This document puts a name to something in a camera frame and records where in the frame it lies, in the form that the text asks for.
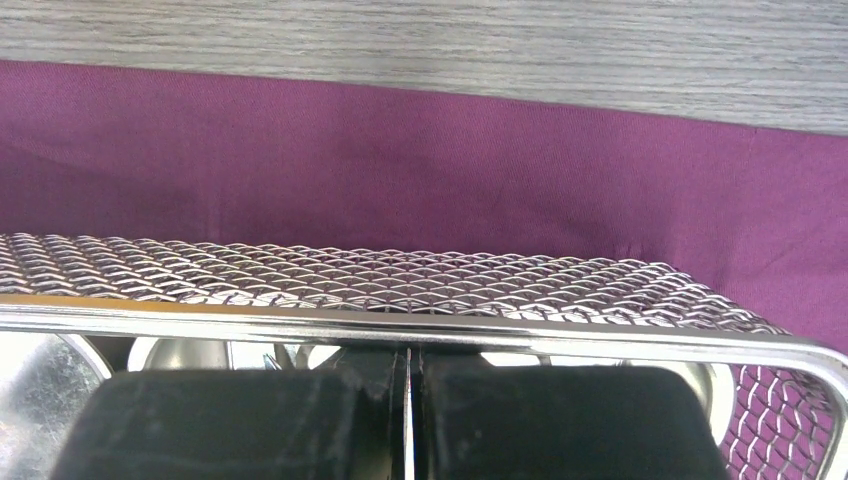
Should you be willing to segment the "purple cloth wrap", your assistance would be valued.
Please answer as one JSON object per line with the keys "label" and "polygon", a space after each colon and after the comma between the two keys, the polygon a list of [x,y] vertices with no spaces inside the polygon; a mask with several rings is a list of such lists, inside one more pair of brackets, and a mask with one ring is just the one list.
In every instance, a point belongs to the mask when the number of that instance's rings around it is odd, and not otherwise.
{"label": "purple cloth wrap", "polygon": [[843,137],[5,61],[1,229],[661,261],[847,347]]}

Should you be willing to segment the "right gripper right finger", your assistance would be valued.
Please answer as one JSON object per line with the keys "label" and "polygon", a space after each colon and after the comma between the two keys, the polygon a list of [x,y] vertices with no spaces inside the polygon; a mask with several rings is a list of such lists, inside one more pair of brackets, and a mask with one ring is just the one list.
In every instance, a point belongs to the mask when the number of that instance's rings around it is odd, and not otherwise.
{"label": "right gripper right finger", "polygon": [[412,381],[423,479],[724,479],[703,405],[669,365],[494,366],[427,352]]}

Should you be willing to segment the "steel instrument tray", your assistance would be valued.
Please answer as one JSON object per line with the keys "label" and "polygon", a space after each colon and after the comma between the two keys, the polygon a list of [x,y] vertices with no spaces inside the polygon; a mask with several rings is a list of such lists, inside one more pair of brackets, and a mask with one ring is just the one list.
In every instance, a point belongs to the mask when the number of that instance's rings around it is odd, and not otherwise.
{"label": "steel instrument tray", "polygon": [[18,331],[695,364],[734,479],[847,475],[847,359],[665,263],[5,234]]}

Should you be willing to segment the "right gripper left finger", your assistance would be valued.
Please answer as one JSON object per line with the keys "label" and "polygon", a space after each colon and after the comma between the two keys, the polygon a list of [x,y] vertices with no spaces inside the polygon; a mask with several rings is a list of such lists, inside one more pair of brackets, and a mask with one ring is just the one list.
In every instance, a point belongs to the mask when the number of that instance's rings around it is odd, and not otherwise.
{"label": "right gripper left finger", "polygon": [[87,401],[55,479],[387,479],[402,356],[313,370],[149,370]]}

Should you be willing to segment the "steel surgical forceps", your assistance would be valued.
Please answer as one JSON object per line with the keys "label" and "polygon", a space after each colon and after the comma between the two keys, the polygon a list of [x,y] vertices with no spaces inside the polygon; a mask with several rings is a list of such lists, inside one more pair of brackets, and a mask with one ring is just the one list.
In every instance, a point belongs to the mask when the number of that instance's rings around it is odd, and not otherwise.
{"label": "steel surgical forceps", "polygon": [[413,387],[412,387],[412,351],[406,350],[405,356],[405,382],[403,399],[403,479],[415,480],[415,436],[413,415]]}

